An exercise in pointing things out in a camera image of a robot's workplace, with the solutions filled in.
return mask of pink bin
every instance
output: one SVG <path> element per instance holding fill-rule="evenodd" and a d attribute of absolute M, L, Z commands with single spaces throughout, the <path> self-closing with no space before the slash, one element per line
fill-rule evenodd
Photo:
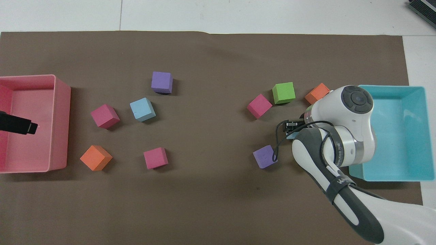
<path fill-rule="evenodd" d="M 38 124 L 34 135 L 0 131 L 0 173 L 67 166 L 71 88 L 54 75 L 0 77 L 0 111 Z"/>

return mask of brown tabletop covering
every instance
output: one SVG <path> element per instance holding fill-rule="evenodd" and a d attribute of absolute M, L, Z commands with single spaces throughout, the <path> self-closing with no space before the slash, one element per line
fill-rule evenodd
<path fill-rule="evenodd" d="M 171 95 L 154 93 L 153 71 L 171 72 Z M 369 244 L 294 161 L 259 169 L 253 151 L 298 118 L 323 82 L 408 85 L 397 36 L 199 32 L 2 33 L 0 75 L 55 74 L 72 87 L 65 169 L 0 175 L 1 244 Z M 246 109 L 276 83 L 297 99 L 260 119 Z M 147 97 L 157 116 L 136 121 L 129 103 Z M 98 128 L 102 104 L 121 122 Z M 92 172 L 80 161 L 101 145 L 113 160 Z M 147 170 L 143 152 L 167 149 Z M 419 183 L 358 185 L 389 200 L 422 204 Z"/>

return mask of white table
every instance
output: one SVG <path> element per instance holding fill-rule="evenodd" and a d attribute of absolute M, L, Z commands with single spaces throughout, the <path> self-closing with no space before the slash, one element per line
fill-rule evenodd
<path fill-rule="evenodd" d="M 204 31 L 401 35 L 410 85 L 427 90 L 436 159 L 436 29 L 397 0 L 0 0 L 1 31 Z M 421 183 L 436 209 L 436 182 Z"/>

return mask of white robotic arm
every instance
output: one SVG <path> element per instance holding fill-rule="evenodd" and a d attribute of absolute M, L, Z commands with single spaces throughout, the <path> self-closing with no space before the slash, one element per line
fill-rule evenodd
<path fill-rule="evenodd" d="M 294 158 L 365 240 L 384 245 L 435 245 L 435 210 L 371 194 L 338 168 L 366 162 L 374 155 L 369 123 L 372 107 L 372 97 L 360 87 L 345 86 L 329 93 L 307 110 L 305 122 L 323 120 L 334 126 L 321 123 L 302 129 L 292 144 Z"/>

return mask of turquoise plastic container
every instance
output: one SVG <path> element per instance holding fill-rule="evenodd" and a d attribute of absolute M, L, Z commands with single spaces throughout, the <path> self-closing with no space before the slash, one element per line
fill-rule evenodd
<path fill-rule="evenodd" d="M 371 125 L 377 147 L 371 161 L 349 166 L 367 181 L 434 180 L 432 144 L 423 87 L 360 85 L 374 99 Z"/>

